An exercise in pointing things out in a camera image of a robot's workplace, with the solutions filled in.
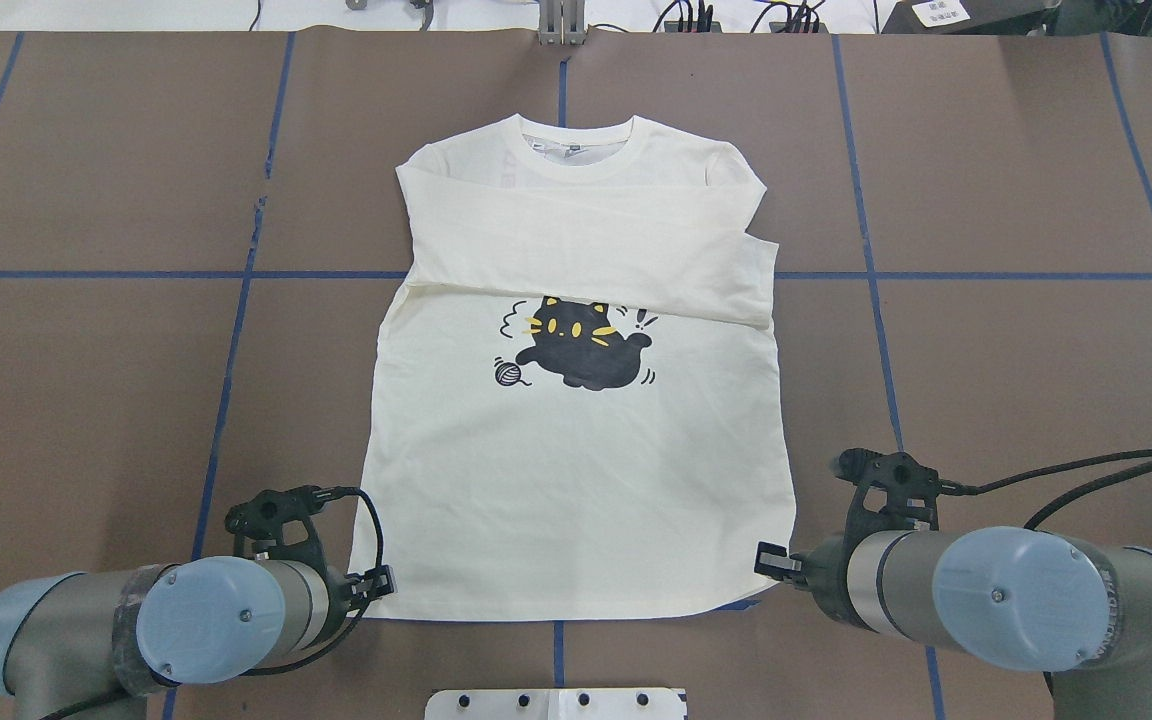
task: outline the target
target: white metal bracket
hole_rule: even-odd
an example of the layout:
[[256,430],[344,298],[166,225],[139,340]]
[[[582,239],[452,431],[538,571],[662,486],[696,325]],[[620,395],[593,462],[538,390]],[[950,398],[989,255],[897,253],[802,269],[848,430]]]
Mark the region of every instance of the white metal bracket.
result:
[[585,0],[540,0],[540,45],[585,44]]
[[672,688],[441,691],[425,720],[685,720],[687,694]]

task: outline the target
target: neckline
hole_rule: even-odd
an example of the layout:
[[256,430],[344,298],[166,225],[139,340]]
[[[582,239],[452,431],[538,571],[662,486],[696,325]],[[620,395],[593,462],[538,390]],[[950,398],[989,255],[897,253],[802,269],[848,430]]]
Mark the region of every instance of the neckline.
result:
[[[518,114],[511,115],[500,123],[503,136],[506,136],[506,145],[520,162],[541,176],[568,182],[596,181],[620,172],[639,154],[644,136],[649,130],[646,126],[649,126],[649,121],[644,118],[637,118],[637,115],[623,123],[600,128],[547,126]],[[590,165],[559,165],[537,154],[531,149],[530,143],[526,143],[526,137],[524,137],[526,135],[544,141],[590,143],[590,145],[607,145],[607,143],[621,141],[626,144],[608,158]]]

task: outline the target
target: sticker label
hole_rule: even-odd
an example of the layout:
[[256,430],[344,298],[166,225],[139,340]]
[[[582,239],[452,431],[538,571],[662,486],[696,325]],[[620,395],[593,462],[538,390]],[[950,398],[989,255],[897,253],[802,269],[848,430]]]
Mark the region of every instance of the sticker label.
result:
[[932,0],[931,3],[914,5],[914,14],[923,26],[948,26],[972,18],[960,0]]

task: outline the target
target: white t-shirt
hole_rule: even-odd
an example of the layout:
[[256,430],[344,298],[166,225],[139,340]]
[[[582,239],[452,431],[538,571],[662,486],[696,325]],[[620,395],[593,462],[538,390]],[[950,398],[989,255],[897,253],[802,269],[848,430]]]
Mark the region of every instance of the white t-shirt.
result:
[[[644,118],[507,118],[397,168],[415,262],[381,323],[362,487],[420,620],[689,615],[768,586],[794,493],[764,187]],[[363,511],[351,570],[376,546]]]

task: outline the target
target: wire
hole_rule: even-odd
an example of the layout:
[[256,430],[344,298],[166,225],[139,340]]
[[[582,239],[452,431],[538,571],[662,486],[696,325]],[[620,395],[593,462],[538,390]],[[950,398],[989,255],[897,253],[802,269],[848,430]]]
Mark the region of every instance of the wire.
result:
[[86,712],[96,707],[104,707],[113,702],[127,700],[129,694],[124,691],[123,688],[115,689],[115,691],[109,691],[107,694],[99,694],[99,696],[90,697],[83,702],[76,702],[73,705],[67,705],[61,707],[59,711],[52,712],[50,715],[45,715],[41,720],[63,720],[65,717],[77,715],[79,712]]
[[1096,457],[1087,457],[1083,460],[1075,460],[1070,462],[1061,462],[1060,465],[1049,465],[1047,468],[1039,468],[1037,470],[1029,470],[1028,473],[1011,475],[1010,478],[1003,478],[1001,480],[995,480],[988,484],[983,484],[983,486],[963,486],[963,484],[947,482],[947,488],[945,491],[946,495],[984,495],[984,493],[996,491],[996,488],[1005,488],[1007,486],[1014,486],[1014,484],[1032,479],[1041,478],[1044,475],[1055,475],[1066,473],[1069,470],[1078,470],[1079,468],[1089,468],[1091,465],[1102,465],[1106,462],[1117,462],[1120,460],[1136,460],[1139,457],[1152,457],[1152,447],[1145,450],[1127,450],[1127,452],[1112,452],[1108,455],[1097,455]]
[[[384,564],[385,556],[385,532],[380,529],[380,515],[376,514],[376,503],[371,502],[371,497],[362,488],[356,487],[334,487],[332,491],[338,497],[357,497],[366,507],[367,514],[371,515],[371,526],[376,531],[376,568],[380,568]],[[371,601],[364,601],[362,606],[358,607],[358,614],[349,620],[349,624],[344,626],[343,630],[340,630],[338,637],[332,638],[328,644],[316,650],[311,655],[302,657],[302,659],[296,662],[289,662],[287,665],[279,665],[276,667],[252,667],[251,670],[247,670],[243,675],[253,676],[253,679],[259,679],[266,675],[282,675],[283,673],[291,673],[291,670],[300,670],[301,667],[305,667],[314,660],[319,660],[320,657],[326,655],[326,653],[335,650],[343,638],[348,637],[353,629],[357,628],[362,620],[362,615],[365,614],[367,607],[371,606]]]
[[794,13],[794,9],[793,9],[791,5],[789,5],[789,3],[767,3],[767,6],[765,6],[765,8],[763,8],[763,13],[759,13],[758,14],[758,18],[755,20],[753,26],[749,28],[749,32],[751,35],[753,35],[753,32],[758,31],[758,23],[763,22],[763,18],[767,17],[767,14],[772,13],[772,8],[776,8],[776,6],[781,6],[781,8],[785,8],[785,23],[786,23],[787,26],[788,26],[788,24],[790,24],[790,15]]
[[367,514],[371,515],[371,526],[376,531],[376,568],[380,568],[385,556],[385,532],[380,529],[380,515],[376,514],[376,503],[371,502],[371,497],[362,488],[342,486],[333,490],[341,497],[357,497],[367,507]]
[[1149,3],[1149,7],[1144,8],[1144,13],[1140,13],[1142,15],[1144,15],[1144,17],[1140,18],[1140,29],[1139,29],[1139,31],[1137,31],[1137,35],[1142,36],[1142,37],[1144,36],[1144,26],[1146,26],[1149,24],[1149,15],[1152,14],[1152,1],[1151,0],[1146,0],[1142,5],[1145,5],[1145,3]]
[[783,0],[765,0],[765,8],[763,13],[758,14],[758,18],[755,20],[753,26],[749,28],[749,32],[758,32],[758,25],[763,22],[763,18],[767,17],[767,14],[772,12],[772,8],[776,6],[782,6],[785,8],[785,26],[778,29],[773,32],[786,32],[786,33],[812,33],[819,32],[820,29],[820,15],[817,13],[817,8],[824,5],[824,0],[819,3],[808,5],[805,3],[787,3]]
[[1116,484],[1120,484],[1121,482],[1138,478],[1144,473],[1152,473],[1152,460],[1150,462],[1142,462],[1142,464],[1134,468],[1119,470],[1116,473],[1105,475],[1105,477],[1090,483],[1083,483],[1078,487],[1066,492],[1064,495],[1058,497],[1056,500],[1047,502],[1047,505],[1045,505],[1039,511],[1034,511],[1034,516],[1025,523],[1024,528],[1026,530],[1037,529],[1044,520],[1051,518],[1056,510],[1060,510],[1061,507],[1066,507],[1070,502],[1078,500],[1078,498],[1091,495],[1091,493],[1097,492],[1099,488],[1116,486]]
[[664,24],[664,17],[669,14],[669,10],[679,7],[679,31],[682,32],[682,23],[684,23],[684,15],[682,15],[682,6],[687,5],[687,8],[691,9],[691,0],[673,0],[673,3],[668,3],[660,12],[660,17],[657,18],[657,24],[652,26],[652,32],[657,32],[658,29]]

